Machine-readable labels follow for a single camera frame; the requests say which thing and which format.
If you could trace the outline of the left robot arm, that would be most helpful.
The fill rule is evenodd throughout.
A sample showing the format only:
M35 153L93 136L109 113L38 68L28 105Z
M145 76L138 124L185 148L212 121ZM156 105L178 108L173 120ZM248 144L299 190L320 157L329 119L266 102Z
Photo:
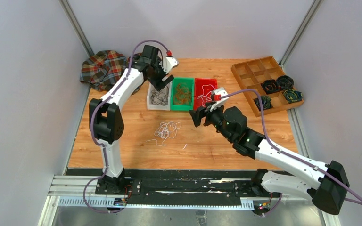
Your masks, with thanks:
M124 131L121 109L125 102L146 81L157 91L165 88L174 79L169 72L178 64L168 48L163 53L157 47L145 45L141 54L132 53L120 80L100 99L90 101L90 132L100 147L104 164L102 176L97 178L99 189L121 194L127 187L119 147Z

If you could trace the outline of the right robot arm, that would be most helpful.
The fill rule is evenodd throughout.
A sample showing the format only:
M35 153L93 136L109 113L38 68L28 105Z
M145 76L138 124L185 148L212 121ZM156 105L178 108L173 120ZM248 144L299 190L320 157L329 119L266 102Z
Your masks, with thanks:
M252 179L251 191L292 194L312 201L320 210L338 215L349 188L343 165L337 161L324 163L292 152L247 126L247 117L237 107L224 106L210 110L199 107L189 114L195 127L212 125L242 156L271 163L288 174L281 175L259 169Z

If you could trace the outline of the green plastic bin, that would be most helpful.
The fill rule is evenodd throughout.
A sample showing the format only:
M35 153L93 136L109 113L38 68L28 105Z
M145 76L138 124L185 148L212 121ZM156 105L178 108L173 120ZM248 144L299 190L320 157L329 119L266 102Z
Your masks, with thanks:
M170 99L171 111L189 111L194 107L193 78L174 78L172 81L172 91Z

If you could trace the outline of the white plastic bin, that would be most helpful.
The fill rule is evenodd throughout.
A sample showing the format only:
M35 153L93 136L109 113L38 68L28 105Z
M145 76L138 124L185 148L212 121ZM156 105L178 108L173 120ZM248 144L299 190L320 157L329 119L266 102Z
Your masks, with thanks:
M157 91L150 83L147 92L147 109L157 111L169 111L172 91L172 82L163 90Z

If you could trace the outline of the red plastic bin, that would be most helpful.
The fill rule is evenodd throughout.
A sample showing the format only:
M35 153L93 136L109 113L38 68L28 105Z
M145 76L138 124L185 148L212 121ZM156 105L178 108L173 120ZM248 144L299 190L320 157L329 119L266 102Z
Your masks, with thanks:
M196 110L198 107L205 106L205 103L212 101L211 92L217 89L217 80L195 78L194 82L195 88L193 110Z

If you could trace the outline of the plaid cloth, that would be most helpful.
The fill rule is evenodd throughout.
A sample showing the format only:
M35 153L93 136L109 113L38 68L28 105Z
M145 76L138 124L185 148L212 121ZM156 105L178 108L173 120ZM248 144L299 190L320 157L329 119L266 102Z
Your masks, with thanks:
M115 50L103 50L82 64L79 81L98 91L109 91L128 67L130 58Z

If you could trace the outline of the rolled dark sock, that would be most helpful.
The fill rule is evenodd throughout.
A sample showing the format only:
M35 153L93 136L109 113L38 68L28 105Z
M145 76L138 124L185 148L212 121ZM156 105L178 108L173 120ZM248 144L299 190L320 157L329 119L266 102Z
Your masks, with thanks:
M280 76L277 80L276 80L279 88L280 88L280 91L284 91L284 90L287 90L287 89L292 89L293 86L294 86L294 80L287 76L287 75L282 75Z
M303 99L302 92L294 90L294 89L285 90L283 92L283 96L289 104L300 102Z
M274 79L265 80L263 83L261 83L261 86L266 94L273 94L280 91L280 88Z
M258 108L258 110L260 111L261 109L263 110L269 110L273 108L273 105L271 103L271 98L269 96L260 96L260 98L255 98L254 99L254 103L256 105L256 107Z

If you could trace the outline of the wooden compartment tray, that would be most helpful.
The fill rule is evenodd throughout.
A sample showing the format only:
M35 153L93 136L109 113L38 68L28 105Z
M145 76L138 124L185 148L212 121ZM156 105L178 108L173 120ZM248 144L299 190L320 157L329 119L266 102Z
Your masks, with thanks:
M303 93L295 89L293 78L285 74L274 57L236 63L231 71L241 89L252 89L244 96L255 116L300 107Z

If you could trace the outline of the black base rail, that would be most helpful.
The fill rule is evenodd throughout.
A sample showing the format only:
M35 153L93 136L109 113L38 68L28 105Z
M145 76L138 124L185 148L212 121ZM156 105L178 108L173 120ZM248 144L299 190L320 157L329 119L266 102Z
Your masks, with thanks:
M279 193L251 183L252 170L125 169L118 185L105 176L96 194L119 195L129 204L234 206L241 198L275 200Z

